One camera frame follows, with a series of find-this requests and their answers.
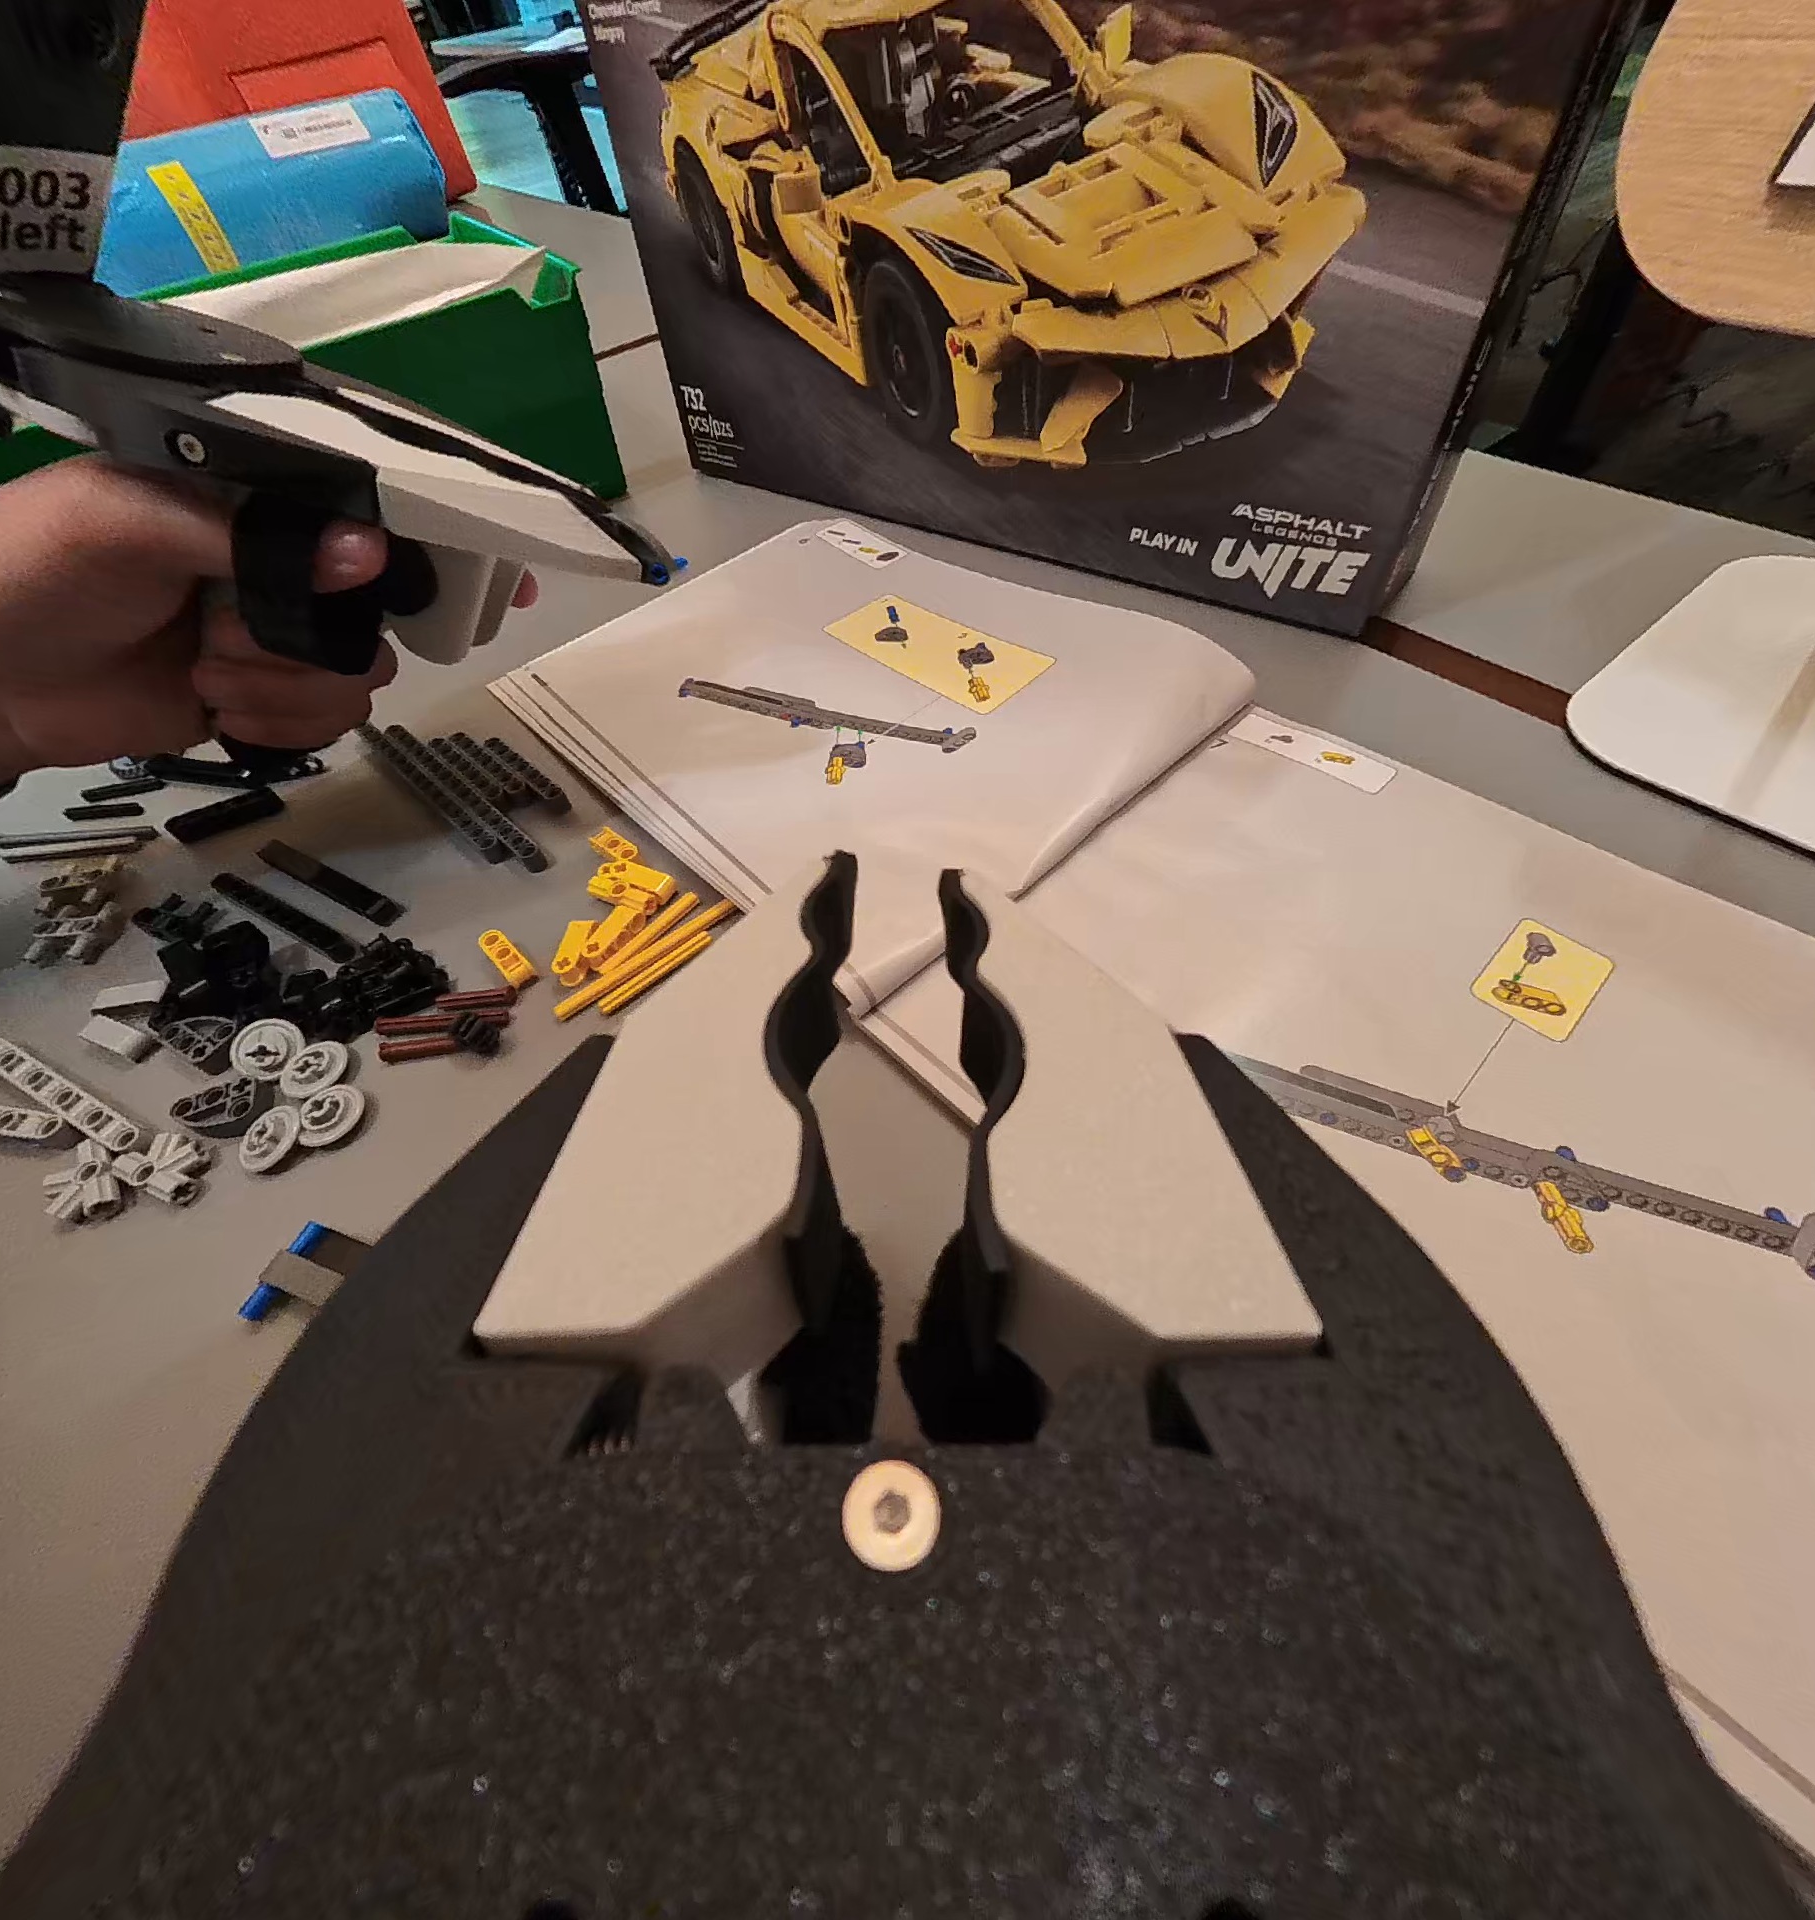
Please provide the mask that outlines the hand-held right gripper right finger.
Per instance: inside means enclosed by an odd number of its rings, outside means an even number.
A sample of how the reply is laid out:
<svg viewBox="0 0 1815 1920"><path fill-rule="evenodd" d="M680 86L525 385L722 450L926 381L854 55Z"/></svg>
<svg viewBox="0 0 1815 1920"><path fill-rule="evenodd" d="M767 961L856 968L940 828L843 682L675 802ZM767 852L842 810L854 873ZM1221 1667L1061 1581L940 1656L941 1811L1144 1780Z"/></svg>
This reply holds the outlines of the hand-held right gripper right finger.
<svg viewBox="0 0 1815 1920"><path fill-rule="evenodd" d="M941 874L964 1212L899 1376L926 1442L1033 1442L1084 1372L1309 1354L1321 1319L1174 1029L1026 907Z"/></svg>

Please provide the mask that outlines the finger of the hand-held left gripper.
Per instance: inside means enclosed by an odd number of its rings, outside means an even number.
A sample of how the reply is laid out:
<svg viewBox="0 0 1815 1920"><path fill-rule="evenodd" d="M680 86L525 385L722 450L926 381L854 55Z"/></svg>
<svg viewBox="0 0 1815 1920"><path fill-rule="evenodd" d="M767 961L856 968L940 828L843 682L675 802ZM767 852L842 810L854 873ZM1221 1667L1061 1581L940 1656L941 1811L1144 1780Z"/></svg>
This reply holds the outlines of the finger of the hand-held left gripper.
<svg viewBox="0 0 1815 1920"><path fill-rule="evenodd" d="M531 472L539 468L535 462L513 457L473 436L428 423L401 413L397 406L378 405L371 398L359 396L339 394L333 398L299 399L299 432L317 444L330 449L333 453L362 459L369 467L371 453L375 450L422 450L446 459L473 460L479 467L501 476L530 476ZM640 537L653 551L654 560L675 557L660 541L654 541L647 528L624 516L622 522L640 532Z"/></svg>
<svg viewBox="0 0 1815 1920"><path fill-rule="evenodd" d="M608 502L542 468L501 476L422 450L375 450L381 523L425 549L654 581L654 554Z"/></svg>

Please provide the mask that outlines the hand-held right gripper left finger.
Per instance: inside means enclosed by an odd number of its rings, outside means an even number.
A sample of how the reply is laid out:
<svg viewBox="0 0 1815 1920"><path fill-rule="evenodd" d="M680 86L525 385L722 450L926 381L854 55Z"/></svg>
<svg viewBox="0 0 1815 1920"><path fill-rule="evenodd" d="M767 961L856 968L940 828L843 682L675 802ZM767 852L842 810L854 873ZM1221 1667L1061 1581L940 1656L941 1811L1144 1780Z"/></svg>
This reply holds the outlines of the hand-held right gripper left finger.
<svg viewBox="0 0 1815 1920"><path fill-rule="evenodd" d="M780 1442L863 1436L863 1247L813 1083L858 857L831 852L647 989L471 1336L488 1357L746 1381Z"/></svg>

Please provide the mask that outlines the grey and black lego beam assembly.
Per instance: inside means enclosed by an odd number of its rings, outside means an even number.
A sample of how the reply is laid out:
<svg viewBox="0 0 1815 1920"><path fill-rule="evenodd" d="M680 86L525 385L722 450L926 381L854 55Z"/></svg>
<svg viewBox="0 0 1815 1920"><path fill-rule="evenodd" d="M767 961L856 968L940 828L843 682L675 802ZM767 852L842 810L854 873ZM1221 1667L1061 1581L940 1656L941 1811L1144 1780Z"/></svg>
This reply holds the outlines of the grey and black lego beam assembly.
<svg viewBox="0 0 1815 1920"><path fill-rule="evenodd" d="M258 1326L287 1303L320 1309L369 1254L369 1242L309 1221L271 1259L238 1319Z"/></svg>

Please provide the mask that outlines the pile of yellow lego pieces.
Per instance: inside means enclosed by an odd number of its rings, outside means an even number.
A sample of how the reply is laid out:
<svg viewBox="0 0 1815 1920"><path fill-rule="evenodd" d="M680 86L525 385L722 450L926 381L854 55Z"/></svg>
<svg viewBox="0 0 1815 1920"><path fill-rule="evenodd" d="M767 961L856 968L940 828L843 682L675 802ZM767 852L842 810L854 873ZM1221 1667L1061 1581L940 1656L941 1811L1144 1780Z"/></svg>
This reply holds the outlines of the pile of yellow lego pieces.
<svg viewBox="0 0 1815 1920"><path fill-rule="evenodd" d="M598 857L586 884L594 912L566 925L546 968L501 930L479 937L504 989L530 995L537 980L554 985L558 1024L624 1012L711 948L736 915L732 900L705 900L620 828L598 828L588 847Z"/></svg>

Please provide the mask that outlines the row of dark grey lego beams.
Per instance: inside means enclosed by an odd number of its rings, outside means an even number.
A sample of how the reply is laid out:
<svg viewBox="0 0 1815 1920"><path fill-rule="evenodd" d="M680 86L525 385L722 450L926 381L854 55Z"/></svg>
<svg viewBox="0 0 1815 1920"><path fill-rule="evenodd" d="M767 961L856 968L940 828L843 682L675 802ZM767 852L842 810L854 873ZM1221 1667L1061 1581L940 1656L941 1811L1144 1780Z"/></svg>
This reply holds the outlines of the row of dark grey lego beams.
<svg viewBox="0 0 1815 1920"><path fill-rule="evenodd" d="M571 800L557 781L504 739L469 732L422 739L401 726L365 724L355 730L366 756L428 806L439 825L488 866L513 864L548 873L548 852L522 827L535 808L566 818Z"/></svg>

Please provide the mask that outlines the lego instruction booklet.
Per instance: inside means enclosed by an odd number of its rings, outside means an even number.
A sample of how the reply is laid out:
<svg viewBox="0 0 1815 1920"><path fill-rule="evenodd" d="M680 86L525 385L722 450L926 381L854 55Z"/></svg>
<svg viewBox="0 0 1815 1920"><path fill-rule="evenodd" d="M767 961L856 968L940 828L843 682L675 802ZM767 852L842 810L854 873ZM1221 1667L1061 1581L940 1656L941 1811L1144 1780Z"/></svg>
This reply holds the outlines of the lego instruction booklet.
<svg viewBox="0 0 1815 1920"><path fill-rule="evenodd" d="M797 526L492 694L964 1116L941 868L1241 1061L1565 1442L1711 1762L1815 1862L1815 942L1261 707L1178 622Z"/></svg>

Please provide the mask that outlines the pile of black lego connectors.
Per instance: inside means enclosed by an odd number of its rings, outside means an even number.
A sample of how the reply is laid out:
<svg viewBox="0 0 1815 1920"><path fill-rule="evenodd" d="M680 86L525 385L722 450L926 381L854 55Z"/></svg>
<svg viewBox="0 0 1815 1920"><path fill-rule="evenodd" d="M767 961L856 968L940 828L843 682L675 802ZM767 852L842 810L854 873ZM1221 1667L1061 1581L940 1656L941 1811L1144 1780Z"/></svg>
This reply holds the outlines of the pile of black lego connectors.
<svg viewBox="0 0 1815 1920"><path fill-rule="evenodd" d="M277 1017L313 1041L352 1045L377 1022L422 1012L453 989L438 959L409 939L375 939L333 970L290 972Z"/></svg>

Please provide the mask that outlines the pile of grey lego discs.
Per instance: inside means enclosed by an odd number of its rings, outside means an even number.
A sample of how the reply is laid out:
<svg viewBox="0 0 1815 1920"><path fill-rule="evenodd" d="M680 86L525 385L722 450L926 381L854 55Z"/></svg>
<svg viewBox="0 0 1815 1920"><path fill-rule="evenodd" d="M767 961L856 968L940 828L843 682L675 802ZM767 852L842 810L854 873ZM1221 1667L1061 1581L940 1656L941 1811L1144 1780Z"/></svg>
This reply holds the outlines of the pile of grey lego discs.
<svg viewBox="0 0 1815 1920"><path fill-rule="evenodd" d="M308 1041L294 1022L251 1022L233 1040L231 1066L260 1094L238 1145L248 1175L268 1177L302 1155L339 1149L369 1124L352 1045Z"/></svg>

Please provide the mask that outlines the black lego beam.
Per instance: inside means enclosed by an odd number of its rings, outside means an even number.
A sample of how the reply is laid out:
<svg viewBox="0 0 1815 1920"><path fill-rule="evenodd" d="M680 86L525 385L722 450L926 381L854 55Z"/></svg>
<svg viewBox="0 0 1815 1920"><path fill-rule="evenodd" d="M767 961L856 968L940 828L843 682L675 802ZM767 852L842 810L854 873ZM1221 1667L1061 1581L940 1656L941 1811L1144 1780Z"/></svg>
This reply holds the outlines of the black lego beam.
<svg viewBox="0 0 1815 1920"><path fill-rule="evenodd" d="M279 897L277 893L255 885L246 877L216 873L207 885L223 901L234 910L255 919L262 925L268 925L279 933L284 933L306 948L313 948L329 963L347 965L362 953L362 946L343 935L339 930L318 921L317 917L298 908L294 901Z"/></svg>
<svg viewBox="0 0 1815 1920"><path fill-rule="evenodd" d="M287 804L271 784L244 784L218 802L168 817L162 833L185 847L205 845L214 839L277 821Z"/></svg>
<svg viewBox="0 0 1815 1920"><path fill-rule="evenodd" d="M406 915L401 901L284 842L266 842L255 855L272 873L294 878L369 925L392 927Z"/></svg>

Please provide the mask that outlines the dark grey lego connector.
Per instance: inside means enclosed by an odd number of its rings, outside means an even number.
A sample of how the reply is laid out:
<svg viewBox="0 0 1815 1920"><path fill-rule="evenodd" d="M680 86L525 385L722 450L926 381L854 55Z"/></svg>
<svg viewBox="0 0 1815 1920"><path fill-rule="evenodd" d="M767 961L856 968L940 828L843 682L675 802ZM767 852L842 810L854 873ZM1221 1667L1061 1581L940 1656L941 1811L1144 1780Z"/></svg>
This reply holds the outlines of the dark grey lego connector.
<svg viewBox="0 0 1815 1920"><path fill-rule="evenodd" d="M234 1076L171 1103L170 1127L205 1141L236 1141L277 1105L271 1080Z"/></svg>

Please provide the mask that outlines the tan lego connector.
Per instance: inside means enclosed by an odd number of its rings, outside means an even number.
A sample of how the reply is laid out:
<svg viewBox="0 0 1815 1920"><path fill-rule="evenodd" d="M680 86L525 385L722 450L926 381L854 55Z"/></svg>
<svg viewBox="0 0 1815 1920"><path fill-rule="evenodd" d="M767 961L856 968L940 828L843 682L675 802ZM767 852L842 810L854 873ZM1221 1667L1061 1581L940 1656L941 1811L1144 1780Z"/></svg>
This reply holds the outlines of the tan lego connector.
<svg viewBox="0 0 1815 1920"><path fill-rule="evenodd" d="M123 855L73 859L45 874L23 963L30 968L96 965L128 925L125 874Z"/></svg>

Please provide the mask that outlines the lego box with yellow car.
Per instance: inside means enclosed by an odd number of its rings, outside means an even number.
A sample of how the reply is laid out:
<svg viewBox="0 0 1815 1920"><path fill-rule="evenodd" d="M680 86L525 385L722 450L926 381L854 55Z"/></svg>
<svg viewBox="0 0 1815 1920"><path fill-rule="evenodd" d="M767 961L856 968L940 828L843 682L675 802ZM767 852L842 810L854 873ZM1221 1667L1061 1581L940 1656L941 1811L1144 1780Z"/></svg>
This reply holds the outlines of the lego box with yellow car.
<svg viewBox="0 0 1815 1920"><path fill-rule="evenodd" d="M1340 638L1637 16L581 6L700 476Z"/></svg>

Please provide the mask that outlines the person's left hand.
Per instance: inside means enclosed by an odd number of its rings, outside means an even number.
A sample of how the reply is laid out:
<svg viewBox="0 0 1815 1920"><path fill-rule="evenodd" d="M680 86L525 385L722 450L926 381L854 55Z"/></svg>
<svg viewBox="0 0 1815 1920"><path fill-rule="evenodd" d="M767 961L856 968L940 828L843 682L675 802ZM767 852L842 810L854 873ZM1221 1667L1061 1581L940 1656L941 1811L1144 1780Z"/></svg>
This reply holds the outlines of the person's left hand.
<svg viewBox="0 0 1815 1920"><path fill-rule="evenodd" d="M0 487L0 796L28 774L218 736L314 752L369 722L390 642L346 678L266 653L229 583L233 504L89 457Z"/></svg>

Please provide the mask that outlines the green plastic bin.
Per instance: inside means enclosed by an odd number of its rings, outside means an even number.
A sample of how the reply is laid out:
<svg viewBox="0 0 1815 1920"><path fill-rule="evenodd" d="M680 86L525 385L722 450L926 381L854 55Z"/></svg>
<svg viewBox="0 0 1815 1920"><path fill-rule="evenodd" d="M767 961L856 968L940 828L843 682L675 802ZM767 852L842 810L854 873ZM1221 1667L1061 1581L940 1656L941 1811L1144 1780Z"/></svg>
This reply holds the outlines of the green plastic bin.
<svg viewBox="0 0 1815 1920"><path fill-rule="evenodd" d="M542 246L465 212L446 237L417 241L399 228L294 255L236 274L153 291L174 297L260 280L346 258L450 239L454 246ZM388 390L457 427L552 468L605 501L629 495L607 411L605 383L580 294L580 269L546 249L535 296L492 294L435 317L405 321L302 350L320 368Z"/></svg>

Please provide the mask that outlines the white paper in bin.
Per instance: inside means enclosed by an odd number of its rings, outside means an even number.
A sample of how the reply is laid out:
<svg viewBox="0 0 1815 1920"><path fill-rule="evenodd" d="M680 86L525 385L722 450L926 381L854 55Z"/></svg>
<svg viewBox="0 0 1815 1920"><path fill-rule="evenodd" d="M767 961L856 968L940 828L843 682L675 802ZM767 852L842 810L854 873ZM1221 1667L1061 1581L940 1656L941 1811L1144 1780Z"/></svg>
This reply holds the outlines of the white paper in bin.
<svg viewBox="0 0 1815 1920"><path fill-rule="evenodd" d="M546 249L450 239L272 274L223 290L160 297L205 321L254 328L296 350L435 317L492 294L531 302Z"/></svg>

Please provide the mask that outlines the light blue roll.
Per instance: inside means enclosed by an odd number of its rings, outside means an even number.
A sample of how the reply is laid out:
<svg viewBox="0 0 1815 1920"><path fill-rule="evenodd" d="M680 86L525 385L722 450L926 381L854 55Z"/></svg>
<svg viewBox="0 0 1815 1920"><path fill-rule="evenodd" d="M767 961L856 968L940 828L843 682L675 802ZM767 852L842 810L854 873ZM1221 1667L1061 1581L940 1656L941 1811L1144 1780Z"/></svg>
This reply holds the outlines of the light blue roll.
<svg viewBox="0 0 1815 1920"><path fill-rule="evenodd" d="M446 177L394 88L121 145L95 276L123 297L399 228L450 228Z"/></svg>

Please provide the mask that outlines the orange bag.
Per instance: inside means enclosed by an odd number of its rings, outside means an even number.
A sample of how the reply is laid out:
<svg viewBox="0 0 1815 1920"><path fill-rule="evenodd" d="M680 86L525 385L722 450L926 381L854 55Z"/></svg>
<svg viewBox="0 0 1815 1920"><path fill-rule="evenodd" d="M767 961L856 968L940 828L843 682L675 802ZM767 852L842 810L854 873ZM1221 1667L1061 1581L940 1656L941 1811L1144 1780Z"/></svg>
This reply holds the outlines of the orange bag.
<svg viewBox="0 0 1815 1920"><path fill-rule="evenodd" d="M405 3L149 3L128 139L392 88L463 201L478 179Z"/></svg>

